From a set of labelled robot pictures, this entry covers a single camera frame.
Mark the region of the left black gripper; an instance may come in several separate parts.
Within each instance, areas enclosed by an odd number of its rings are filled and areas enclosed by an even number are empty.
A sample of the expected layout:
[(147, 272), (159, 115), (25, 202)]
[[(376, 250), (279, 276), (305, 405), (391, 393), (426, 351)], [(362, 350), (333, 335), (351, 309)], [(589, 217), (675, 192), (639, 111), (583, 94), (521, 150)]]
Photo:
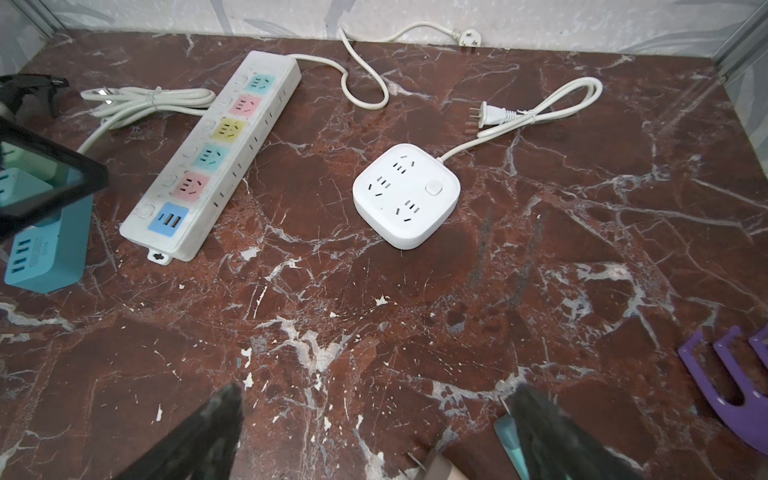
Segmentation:
[(1, 238), (50, 223), (108, 185), (108, 170), (8, 120), (1, 121)]

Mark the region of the long white power strip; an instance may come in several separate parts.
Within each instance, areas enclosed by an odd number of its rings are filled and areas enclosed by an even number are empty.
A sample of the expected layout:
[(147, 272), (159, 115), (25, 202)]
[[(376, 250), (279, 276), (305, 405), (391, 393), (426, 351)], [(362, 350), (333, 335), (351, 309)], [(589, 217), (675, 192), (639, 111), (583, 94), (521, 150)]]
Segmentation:
[(295, 59), (252, 51), (144, 193), (119, 232), (149, 261), (191, 261), (301, 80)]

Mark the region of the teal power strip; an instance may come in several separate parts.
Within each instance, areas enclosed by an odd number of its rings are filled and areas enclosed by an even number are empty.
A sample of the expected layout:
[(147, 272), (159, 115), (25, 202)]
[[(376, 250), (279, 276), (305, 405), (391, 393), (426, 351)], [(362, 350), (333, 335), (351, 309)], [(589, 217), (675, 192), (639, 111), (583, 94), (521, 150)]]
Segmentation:
[(46, 294), (78, 282), (85, 268), (92, 205), (93, 198), (85, 197), (63, 208), (52, 222), (16, 234), (5, 283)]

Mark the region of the teal plug adapter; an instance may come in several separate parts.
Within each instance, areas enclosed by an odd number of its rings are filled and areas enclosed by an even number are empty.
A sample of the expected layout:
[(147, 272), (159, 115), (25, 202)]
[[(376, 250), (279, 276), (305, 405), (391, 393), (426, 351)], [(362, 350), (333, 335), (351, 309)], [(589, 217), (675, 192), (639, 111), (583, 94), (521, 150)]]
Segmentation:
[(529, 472), (514, 419), (506, 414), (497, 419), (493, 427), (518, 476), (521, 480), (528, 480)]

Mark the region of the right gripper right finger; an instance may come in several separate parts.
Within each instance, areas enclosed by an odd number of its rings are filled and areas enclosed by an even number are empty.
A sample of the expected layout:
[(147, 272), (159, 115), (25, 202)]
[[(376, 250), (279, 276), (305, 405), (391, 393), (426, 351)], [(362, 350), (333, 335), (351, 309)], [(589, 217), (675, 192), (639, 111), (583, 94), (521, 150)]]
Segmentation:
[(506, 410), (516, 423), (529, 479), (641, 477), (528, 384), (507, 397)]

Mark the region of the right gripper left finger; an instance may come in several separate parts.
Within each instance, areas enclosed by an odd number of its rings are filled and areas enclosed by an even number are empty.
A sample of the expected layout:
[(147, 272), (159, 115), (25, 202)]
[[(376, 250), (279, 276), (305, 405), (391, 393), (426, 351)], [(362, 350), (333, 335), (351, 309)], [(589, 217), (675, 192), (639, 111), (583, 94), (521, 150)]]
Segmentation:
[(117, 475), (119, 479), (228, 479), (243, 426), (235, 384), (211, 398)]

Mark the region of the silver spray bottle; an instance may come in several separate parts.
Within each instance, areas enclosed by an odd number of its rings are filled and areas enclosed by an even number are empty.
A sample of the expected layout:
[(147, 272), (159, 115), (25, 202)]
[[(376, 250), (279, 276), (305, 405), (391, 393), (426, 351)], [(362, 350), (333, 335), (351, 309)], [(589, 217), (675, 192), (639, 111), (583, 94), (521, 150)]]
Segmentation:
[(47, 108), (50, 117), (57, 116), (55, 97), (69, 87), (63, 77), (44, 74), (12, 74), (1, 76), (1, 117), (14, 122), (24, 98), (35, 96)]

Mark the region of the square white power socket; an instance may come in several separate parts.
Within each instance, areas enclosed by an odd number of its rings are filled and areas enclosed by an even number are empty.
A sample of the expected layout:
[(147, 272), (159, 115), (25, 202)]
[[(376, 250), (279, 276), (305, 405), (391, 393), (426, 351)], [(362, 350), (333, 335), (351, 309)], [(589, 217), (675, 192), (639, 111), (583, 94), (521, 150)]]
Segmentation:
[(452, 214), (461, 192), (458, 177), (412, 144), (398, 144), (354, 180), (357, 212), (387, 243), (412, 250)]

